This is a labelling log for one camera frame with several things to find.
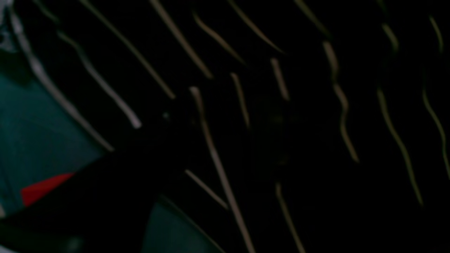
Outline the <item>navy white striped t-shirt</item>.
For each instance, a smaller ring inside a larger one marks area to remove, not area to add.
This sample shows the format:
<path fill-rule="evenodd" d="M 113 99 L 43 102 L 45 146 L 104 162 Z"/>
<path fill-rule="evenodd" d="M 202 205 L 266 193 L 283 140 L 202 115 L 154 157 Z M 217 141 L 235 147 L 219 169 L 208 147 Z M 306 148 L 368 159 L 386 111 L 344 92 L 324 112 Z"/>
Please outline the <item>navy white striped t-shirt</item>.
<path fill-rule="evenodd" d="M 23 253 L 138 253 L 172 205 L 223 253 L 449 252 L 448 0 L 9 0 L 108 151 L 1 221 Z"/>

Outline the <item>teal table cloth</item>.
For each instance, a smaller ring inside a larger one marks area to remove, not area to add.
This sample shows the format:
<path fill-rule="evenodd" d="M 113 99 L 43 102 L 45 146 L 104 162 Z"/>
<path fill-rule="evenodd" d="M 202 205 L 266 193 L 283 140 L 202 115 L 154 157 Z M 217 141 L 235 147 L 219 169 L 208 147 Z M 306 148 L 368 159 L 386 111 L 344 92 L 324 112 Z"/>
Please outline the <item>teal table cloth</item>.
<path fill-rule="evenodd" d="M 101 147 L 54 102 L 18 53 L 1 51 L 1 216 L 24 207 L 21 190 L 75 172 L 103 156 Z M 218 253 L 191 223 L 156 203 L 143 253 Z"/>

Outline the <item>red cube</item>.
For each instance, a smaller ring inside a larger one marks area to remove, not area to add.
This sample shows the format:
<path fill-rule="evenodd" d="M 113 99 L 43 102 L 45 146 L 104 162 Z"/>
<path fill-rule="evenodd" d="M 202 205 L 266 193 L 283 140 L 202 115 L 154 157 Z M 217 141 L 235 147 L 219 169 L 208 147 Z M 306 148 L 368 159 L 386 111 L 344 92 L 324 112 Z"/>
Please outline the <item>red cube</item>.
<path fill-rule="evenodd" d="M 20 191 L 24 206 L 28 207 L 37 202 L 72 176 L 74 173 L 60 174 L 24 187 Z"/>

